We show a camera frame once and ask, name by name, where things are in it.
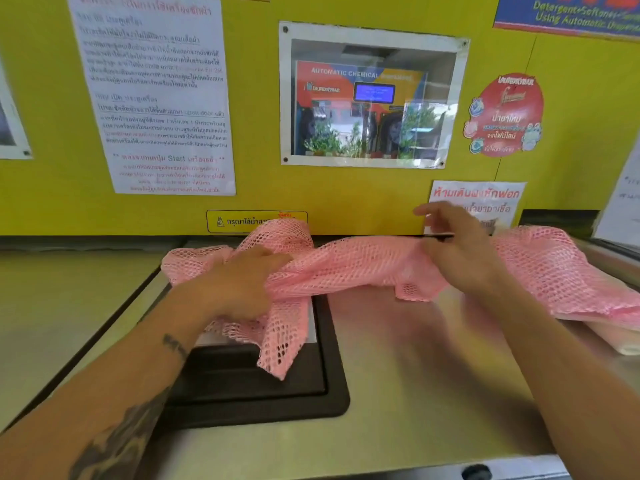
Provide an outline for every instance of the arm tattoo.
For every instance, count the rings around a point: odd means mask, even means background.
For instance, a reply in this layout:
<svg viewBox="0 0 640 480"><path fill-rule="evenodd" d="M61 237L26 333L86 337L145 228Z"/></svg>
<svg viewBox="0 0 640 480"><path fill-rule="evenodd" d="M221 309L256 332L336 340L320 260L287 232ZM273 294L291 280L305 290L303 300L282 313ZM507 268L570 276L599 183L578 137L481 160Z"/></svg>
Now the arm tattoo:
<svg viewBox="0 0 640 480"><path fill-rule="evenodd" d="M169 395L169 387L150 401L132 406L117 426L99 433L69 471L69 480L129 480Z"/></svg>
<svg viewBox="0 0 640 480"><path fill-rule="evenodd" d="M178 354L180 354L180 356L182 357L182 360L187 360L189 353L182 346L182 344L178 342L178 340L174 339L171 335L165 333L164 338L162 339L162 343L169 347L171 350L177 351Z"/></svg>

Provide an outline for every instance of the yellow label sticker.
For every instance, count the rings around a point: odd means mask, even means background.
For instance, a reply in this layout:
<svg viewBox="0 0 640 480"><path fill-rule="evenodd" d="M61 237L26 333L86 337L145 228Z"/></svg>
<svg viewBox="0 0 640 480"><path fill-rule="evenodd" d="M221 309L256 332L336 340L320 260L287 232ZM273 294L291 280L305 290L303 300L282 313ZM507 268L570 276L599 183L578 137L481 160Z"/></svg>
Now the yellow label sticker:
<svg viewBox="0 0 640 480"><path fill-rule="evenodd" d="M297 219L308 223L304 210L208 210L207 229L212 234L244 234L272 219Z"/></svg>

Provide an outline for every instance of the blue screen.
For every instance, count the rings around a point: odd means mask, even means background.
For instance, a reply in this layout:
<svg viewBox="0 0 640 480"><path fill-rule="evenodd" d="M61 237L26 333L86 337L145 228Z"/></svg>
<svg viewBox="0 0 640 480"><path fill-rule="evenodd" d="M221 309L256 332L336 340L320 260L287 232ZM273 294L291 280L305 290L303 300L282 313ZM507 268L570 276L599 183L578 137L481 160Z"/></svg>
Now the blue screen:
<svg viewBox="0 0 640 480"><path fill-rule="evenodd" d="M380 84L358 84L354 101L382 102L393 104L395 86L383 86Z"/></svg>

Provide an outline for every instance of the black tray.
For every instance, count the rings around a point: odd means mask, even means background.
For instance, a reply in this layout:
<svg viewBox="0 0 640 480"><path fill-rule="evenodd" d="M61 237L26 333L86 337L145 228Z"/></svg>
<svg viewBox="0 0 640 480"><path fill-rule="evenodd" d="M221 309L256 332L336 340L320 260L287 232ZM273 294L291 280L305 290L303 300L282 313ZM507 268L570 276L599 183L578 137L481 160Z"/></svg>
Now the black tray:
<svg viewBox="0 0 640 480"><path fill-rule="evenodd" d="M174 384L159 432L340 416L349 407L326 296L312 298L317 343L302 346L284 381L256 366L258 347L198 347Z"/></svg>

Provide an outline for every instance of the red circular sticker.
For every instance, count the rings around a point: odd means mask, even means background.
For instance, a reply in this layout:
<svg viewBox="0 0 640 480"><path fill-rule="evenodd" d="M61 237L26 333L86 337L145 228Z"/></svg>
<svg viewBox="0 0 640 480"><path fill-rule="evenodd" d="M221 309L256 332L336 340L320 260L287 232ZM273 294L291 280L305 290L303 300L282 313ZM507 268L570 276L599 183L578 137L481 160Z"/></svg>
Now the red circular sticker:
<svg viewBox="0 0 640 480"><path fill-rule="evenodd" d="M545 100L535 77L511 73L489 84L469 106L464 135L471 153L505 157L532 151L542 138Z"/></svg>

